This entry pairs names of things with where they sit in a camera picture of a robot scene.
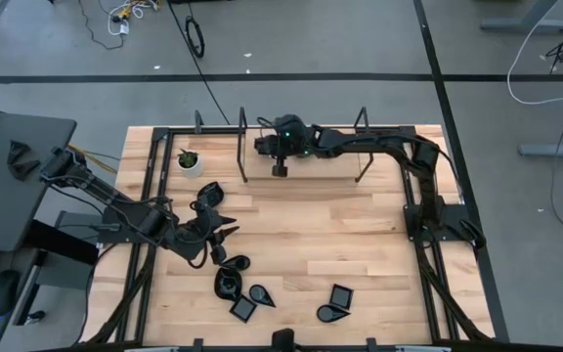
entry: white pot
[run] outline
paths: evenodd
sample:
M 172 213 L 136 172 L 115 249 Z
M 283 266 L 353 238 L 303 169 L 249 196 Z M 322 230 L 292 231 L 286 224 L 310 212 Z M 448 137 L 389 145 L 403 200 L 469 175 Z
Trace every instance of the white pot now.
M 201 176 L 201 173 L 203 172 L 203 166 L 201 166 L 201 155 L 198 155 L 196 157 L 195 166 L 188 169 L 182 167 L 179 160 L 180 160 L 179 157 L 177 157 L 177 166 L 180 168 L 180 170 L 182 170 L 182 174 L 184 175 L 184 177 L 189 179 L 194 179 Z

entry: potted plant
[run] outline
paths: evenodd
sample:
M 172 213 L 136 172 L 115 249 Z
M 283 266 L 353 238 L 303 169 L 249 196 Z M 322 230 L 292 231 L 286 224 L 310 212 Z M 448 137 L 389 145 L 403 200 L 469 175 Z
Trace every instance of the potted plant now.
M 201 173 L 203 172 L 199 154 L 195 152 L 182 150 L 182 153 L 177 155 L 177 165 L 180 167 L 184 177 L 186 178 L 197 178 L 201 176 Z

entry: black teardrop shape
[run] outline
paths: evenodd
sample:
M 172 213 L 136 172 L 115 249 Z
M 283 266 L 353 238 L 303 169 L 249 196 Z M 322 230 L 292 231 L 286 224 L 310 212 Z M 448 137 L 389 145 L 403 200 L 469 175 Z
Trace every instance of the black teardrop shape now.
M 214 278 L 214 292 L 221 299 L 236 301 L 242 291 L 242 276 L 232 269 L 219 268 Z
M 319 320 L 323 323 L 332 323 L 348 316 L 349 314 L 351 313 L 345 312 L 336 306 L 324 304 L 319 307 L 319 310 L 317 311 L 317 318 L 319 318 Z
M 233 258 L 230 258 L 224 261 L 221 264 L 221 267 L 227 269 L 234 269 L 238 271 L 247 270 L 251 265 L 251 260 L 246 255 L 237 255 Z
M 249 296 L 255 303 L 275 308 L 275 302 L 269 292 L 261 285 L 254 285 L 249 289 Z

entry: desk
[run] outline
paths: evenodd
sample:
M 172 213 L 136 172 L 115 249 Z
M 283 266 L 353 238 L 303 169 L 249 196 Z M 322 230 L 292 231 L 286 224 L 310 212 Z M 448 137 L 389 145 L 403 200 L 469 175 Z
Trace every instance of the desk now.
M 439 125 L 415 127 L 447 149 Z M 140 198 L 143 187 L 152 130 L 130 127 L 125 140 L 116 188 L 134 199 Z M 252 146 L 247 138 L 246 147 Z M 251 259 L 251 267 L 242 273 L 242 291 L 263 285 L 277 308 L 258 306 L 243 324 L 229 313 L 232 303 L 214 294 L 217 267 L 211 261 L 194 270 L 176 254 L 159 250 L 144 345 L 192 346 L 196 337 L 206 346 L 270 345 L 272 332 L 283 328 L 293 328 L 297 343 L 307 345 L 364 345 L 371 336 L 379 344 L 430 342 L 415 252 L 406 235 L 401 173 L 394 159 L 376 154 L 359 184 L 350 178 L 249 179 L 245 184 L 236 164 L 236 135 L 178 135 L 172 147 L 175 156 L 180 148 L 197 151 L 203 163 L 202 176 L 187 180 L 172 160 L 166 194 L 174 199 L 174 211 L 183 220 L 193 217 L 188 203 L 202 186 L 218 181 L 226 194 L 218 210 L 240 225 L 225 241 L 228 257 L 245 254 Z M 156 156 L 153 196 L 163 150 L 160 146 Z M 359 158 L 360 164 L 368 159 Z M 443 159 L 437 175 L 441 195 L 447 202 L 457 201 L 455 180 Z M 442 242 L 442 249 L 456 301 L 481 331 L 494 335 L 470 245 Z M 97 332 L 120 300 L 129 253 L 129 245 L 122 244 L 99 264 L 82 339 Z M 323 324 L 316 311 L 328 302 L 333 284 L 355 290 L 351 315 Z M 441 334 L 448 336 L 442 304 L 436 307 Z M 133 326 L 128 325 L 129 338 Z
M 34 236 L 30 230 L 32 220 L 47 185 L 40 182 L 38 168 L 24 181 L 11 175 L 7 162 L 10 141 L 22 142 L 31 148 L 18 162 L 39 160 L 44 164 L 53 147 L 63 148 L 68 144 L 75 125 L 75 121 L 69 119 L 0 112 L 0 272 L 12 268 L 21 274 L 17 298 L 38 255 L 35 247 L 21 245 L 27 236 Z M 13 312 L 14 309 L 0 320 L 0 339 Z

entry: black ring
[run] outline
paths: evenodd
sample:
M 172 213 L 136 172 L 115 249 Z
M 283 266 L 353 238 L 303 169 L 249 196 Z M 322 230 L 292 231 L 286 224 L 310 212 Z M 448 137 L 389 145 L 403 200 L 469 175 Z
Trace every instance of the black ring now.
M 195 25 L 195 31 L 196 31 L 196 36 L 199 39 L 200 50 L 196 49 L 195 43 L 191 38 L 191 24 Z M 190 45 L 193 54 L 195 54 L 195 56 L 198 57 L 199 59 L 203 58 L 203 55 L 205 54 L 205 41 L 203 40 L 203 33 L 201 33 L 201 28 L 199 28 L 199 23 L 197 23 L 192 16 L 186 17 L 186 36 L 188 37 L 188 44 Z

